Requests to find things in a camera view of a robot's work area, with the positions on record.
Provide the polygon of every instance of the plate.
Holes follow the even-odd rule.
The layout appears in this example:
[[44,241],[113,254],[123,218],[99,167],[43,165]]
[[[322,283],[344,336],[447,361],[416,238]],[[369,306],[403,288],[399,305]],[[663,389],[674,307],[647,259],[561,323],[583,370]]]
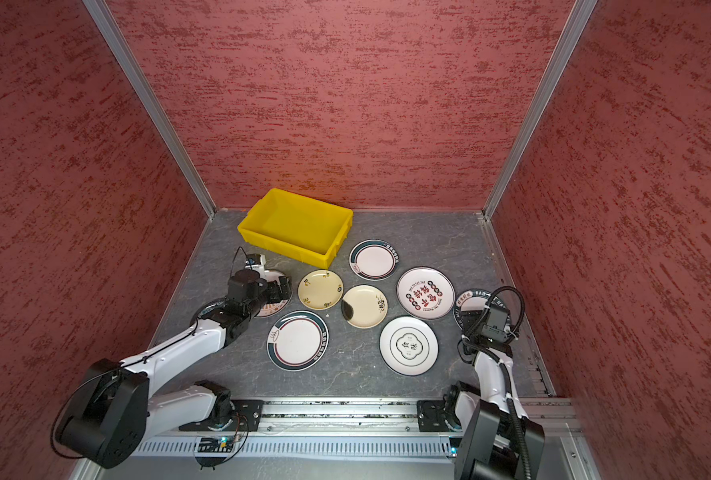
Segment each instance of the plate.
[[[488,302],[491,292],[480,289],[468,290],[467,292],[462,292],[460,296],[457,297],[457,301],[454,304],[454,320],[457,321],[460,330],[464,330],[465,327],[462,324],[462,312],[467,312],[469,310],[484,310],[486,302]],[[495,298],[495,303],[502,308],[507,308],[499,299]]]
[[[280,276],[284,276],[284,274],[279,272],[278,270],[266,270],[264,278],[269,282],[275,282]],[[275,315],[276,313],[283,310],[284,307],[288,304],[288,300],[281,300],[278,303],[266,303],[265,306],[262,307],[262,310],[257,313],[256,318],[263,318],[265,316]]]
[[316,270],[305,275],[297,295],[305,306],[326,310],[342,298],[342,279],[330,270]]
[[384,280],[398,264],[398,252],[384,240],[364,240],[350,251],[350,268],[364,280]]
[[382,329],[379,351],[391,369],[415,376],[427,372],[435,363],[438,340],[427,323],[413,316],[399,316]]
[[436,269],[419,266],[401,275],[396,289],[407,312],[423,320],[435,320],[454,306],[454,287]]
[[387,314],[388,300],[371,285],[354,286],[342,297],[342,315],[356,328],[377,326]]
[[267,336],[267,354],[278,367],[297,372],[315,365],[329,344],[329,329],[313,312],[292,312],[278,320]]

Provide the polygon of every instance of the gray marble surface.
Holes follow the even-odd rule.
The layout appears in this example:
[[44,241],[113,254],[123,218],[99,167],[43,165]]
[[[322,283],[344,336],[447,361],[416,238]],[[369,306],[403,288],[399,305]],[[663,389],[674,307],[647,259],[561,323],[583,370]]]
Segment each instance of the gray marble surface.
[[[339,303],[328,310],[318,311],[329,328],[329,346],[321,360],[302,372],[287,372],[275,366],[267,355],[266,340],[275,321],[286,313],[305,310],[296,295],[296,286],[305,274],[318,269],[244,243],[236,227],[245,216],[239,211],[220,211],[215,216],[167,318],[159,327],[156,341],[188,328],[190,317],[199,306],[226,293],[230,261],[238,245],[247,253],[265,254],[268,268],[291,276],[293,299],[281,312],[252,320],[249,329],[237,341],[180,373],[160,390],[161,393],[187,388],[203,379],[226,386],[236,398],[437,397],[457,380],[478,384],[472,367],[463,363],[457,354],[460,330],[451,312],[439,320],[427,321],[438,340],[438,358],[426,373],[411,377],[400,375],[390,370],[379,352],[382,328],[389,320],[407,315],[398,302],[395,287],[401,274],[410,268],[431,266],[440,270],[451,280],[455,294],[471,288],[494,290],[500,286],[475,214],[356,212],[350,233],[330,270],[341,276],[345,291],[361,284],[379,288],[388,299],[388,316],[377,327],[361,330],[344,320]],[[350,250],[370,238],[385,240],[398,250],[399,266],[386,280],[369,282],[350,270]],[[241,268],[242,260],[239,254],[236,269]],[[512,346],[516,387],[521,396],[533,396],[534,387],[526,368],[528,346],[525,340],[516,341]]]

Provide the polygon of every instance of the yellow plastic bin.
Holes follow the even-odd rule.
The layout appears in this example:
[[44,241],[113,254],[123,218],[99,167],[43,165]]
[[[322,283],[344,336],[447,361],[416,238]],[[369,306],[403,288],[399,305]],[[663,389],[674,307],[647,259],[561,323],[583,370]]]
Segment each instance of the yellow plastic bin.
[[329,268],[353,225],[353,211],[278,188],[258,201],[238,231],[248,244]]

